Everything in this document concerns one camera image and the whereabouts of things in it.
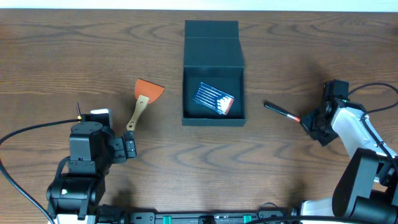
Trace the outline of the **black red small hammer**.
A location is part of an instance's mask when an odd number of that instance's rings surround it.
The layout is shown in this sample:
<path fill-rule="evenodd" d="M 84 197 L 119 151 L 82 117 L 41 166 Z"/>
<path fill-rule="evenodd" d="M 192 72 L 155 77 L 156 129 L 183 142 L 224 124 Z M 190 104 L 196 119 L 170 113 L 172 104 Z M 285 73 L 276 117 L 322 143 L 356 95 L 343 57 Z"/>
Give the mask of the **black red small hammer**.
<path fill-rule="evenodd" d="M 286 116 L 286 117 L 288 117 L 288 118 L 290 118 L 290 119 L 292 119 L 292 120 L 294 120 L 296 122 L 300 122 L 301 121 L 301 119 L 298 116 L 293 115 L 292 113 L 288 112 L 287 110 L 285 110 L 285 109 L 281 108 L 280 106 L 277 106 L 277 105 L 275 105 L 275 104 L 273 104 L 273 103 L 271 103 L 269 101 L 264 103 L 264 107 L 269 109 L 269 110 L 271 110 L 271 111 L 273 111 L 273 112 L 281 114 L 282 116 Z"/>

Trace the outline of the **orange scraper with tan handle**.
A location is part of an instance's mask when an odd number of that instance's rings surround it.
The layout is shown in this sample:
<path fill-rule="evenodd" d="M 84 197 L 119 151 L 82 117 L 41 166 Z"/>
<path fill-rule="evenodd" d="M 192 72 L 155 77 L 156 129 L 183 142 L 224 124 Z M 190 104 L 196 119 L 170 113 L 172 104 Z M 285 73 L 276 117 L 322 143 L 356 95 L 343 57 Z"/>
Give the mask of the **orange scraper with tan handle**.
<path fill-rule="evenodd" d="M 147 108 L 147 106 L 157 100 L 163 94 L 165 88 L 154 83 L 138 79 L 136 81 L 134 96 L 136 97 L 136 105 L 133 115 L 126 125 L 128 131 L 134 131 L 137 122 Z"/>

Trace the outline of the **blue precision screwdriver set case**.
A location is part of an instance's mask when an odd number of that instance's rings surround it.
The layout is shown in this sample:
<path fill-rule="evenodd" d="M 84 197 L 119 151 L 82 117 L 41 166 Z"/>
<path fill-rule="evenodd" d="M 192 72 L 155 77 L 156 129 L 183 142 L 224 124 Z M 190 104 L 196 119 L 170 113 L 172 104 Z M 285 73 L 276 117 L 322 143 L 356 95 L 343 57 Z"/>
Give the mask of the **blue precision screwdriver set case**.
<path fill-rule="evenodd" d="M 193 101 L 218 114 L 227 115 L 234 103 L 234 97 L 213 86 L 201 82 L 193 96 Z"/>

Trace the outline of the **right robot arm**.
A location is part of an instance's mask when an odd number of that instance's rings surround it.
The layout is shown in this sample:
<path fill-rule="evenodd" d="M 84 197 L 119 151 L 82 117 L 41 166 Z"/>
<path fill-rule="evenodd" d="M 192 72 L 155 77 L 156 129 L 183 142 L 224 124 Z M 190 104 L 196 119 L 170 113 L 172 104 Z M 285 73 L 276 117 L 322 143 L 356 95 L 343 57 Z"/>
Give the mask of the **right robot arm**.
<path fill-rule="evenodd" d="M 299 214 L 397 223 L 397 154 L 373 128 L 369 112 L 351 102 L 349 94 L 347 82 L 326 82 L 321 105 L 300 120 L 322 146 L 340 138 L 350 162 L 332 197 L 304 201 Z"/>

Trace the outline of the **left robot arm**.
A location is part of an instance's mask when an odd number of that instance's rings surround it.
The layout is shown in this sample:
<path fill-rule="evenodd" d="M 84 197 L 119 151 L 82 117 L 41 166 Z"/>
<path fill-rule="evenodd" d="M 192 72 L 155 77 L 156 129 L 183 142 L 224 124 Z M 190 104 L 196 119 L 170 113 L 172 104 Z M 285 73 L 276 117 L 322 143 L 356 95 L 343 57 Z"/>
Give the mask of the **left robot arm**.
<path fill-rule="evenodd" d="M 99 122 L 72 126 L 70 156 L 59 163 L 47 189 L 51 219 L 55 223 L 96 223 L 110 167 L 136 155 L 132 131 L 117 138 L 109 126 Z"/>

